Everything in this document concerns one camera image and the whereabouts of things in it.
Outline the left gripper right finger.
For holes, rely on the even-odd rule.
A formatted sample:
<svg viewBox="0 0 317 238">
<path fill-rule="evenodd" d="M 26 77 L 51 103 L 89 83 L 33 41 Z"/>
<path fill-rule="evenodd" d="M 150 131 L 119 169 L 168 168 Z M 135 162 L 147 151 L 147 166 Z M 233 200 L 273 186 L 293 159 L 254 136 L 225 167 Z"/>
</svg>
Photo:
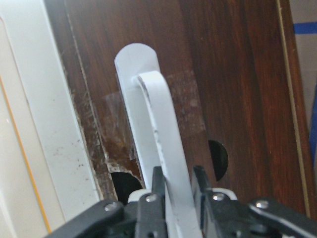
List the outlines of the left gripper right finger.
<svg viewBox="0 0 317 238">
<path fill-rule="evenodd" d="M 316 221 L 260 197 L 242 204 L 212 188 L 202 166 L 193 167 L 192 191 L 200 229 L 206 238 L 315 238 Z"/>
</svg>

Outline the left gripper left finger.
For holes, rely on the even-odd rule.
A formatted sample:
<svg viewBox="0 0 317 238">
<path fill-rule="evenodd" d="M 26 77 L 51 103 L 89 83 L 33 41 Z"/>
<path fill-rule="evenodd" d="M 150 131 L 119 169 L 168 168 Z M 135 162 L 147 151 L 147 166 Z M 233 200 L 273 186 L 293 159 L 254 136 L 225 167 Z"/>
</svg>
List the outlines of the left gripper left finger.
<svg viewBox="0 0 317 238">
<path fill-rule="evenodd" d="M 123 205 L 102 200 L 48 236 L 50 238 L 166 238 L 165 178 L 153 168 L 152 191 Z"/>
</svg>

